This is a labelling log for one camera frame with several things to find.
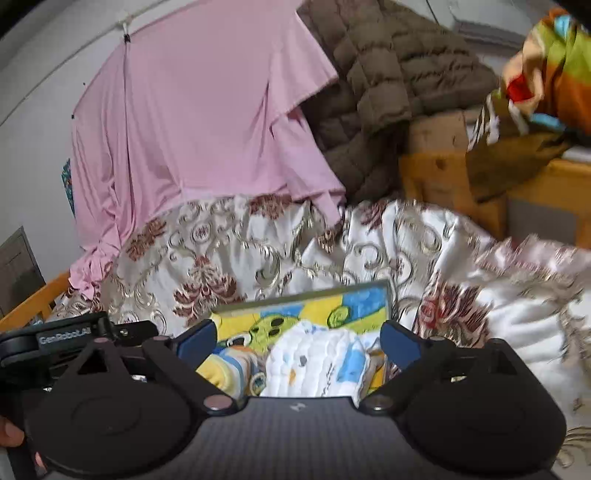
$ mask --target pink fabric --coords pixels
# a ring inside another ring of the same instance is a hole
[[[92,297],[136,228],[190,200],[286,193],[339,220],[344,188],[297,107],[337,74],[296,7],[195,3],[113,52],[74,112],[86,254],[71,268],[73,287]]]

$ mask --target cardboard box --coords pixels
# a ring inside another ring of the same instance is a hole
[[[412,120],[408,130],[408,153],[466,151],[466,124],[473,126],[482,107],[453,110]]]

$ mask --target patterned bedding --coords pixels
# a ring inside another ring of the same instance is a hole
[[[589,251],[534,236],[499,243],[448,210],[398,200],[343,209],[328,230],[309,202],[204,200],[136,232],[95,298],[70,290],[53,318],[105,309],[178,335],[216,305],[379,279],[396,292],[400,322],[422,336],[474,347],[506,339],[567,418],[556,472],[589,478]]]

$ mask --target folded baby clothes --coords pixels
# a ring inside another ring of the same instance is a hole
[[[359,335],[302,320],[273,346],[266,370],[261,397],[351,397],[358,405],[375,365]]]
[[[250,380],[259,373],[257,359],[249,348],[231,346],[209,355],[197,373],[231,397],[241,398],[252,394]]]

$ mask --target brown comforter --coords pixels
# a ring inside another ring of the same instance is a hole
[[[390,0],[312,0],[299,14],[339,72],[303,109],[352,203],[397,190],[412,117],[482,103],[497,86],[459,35]]]

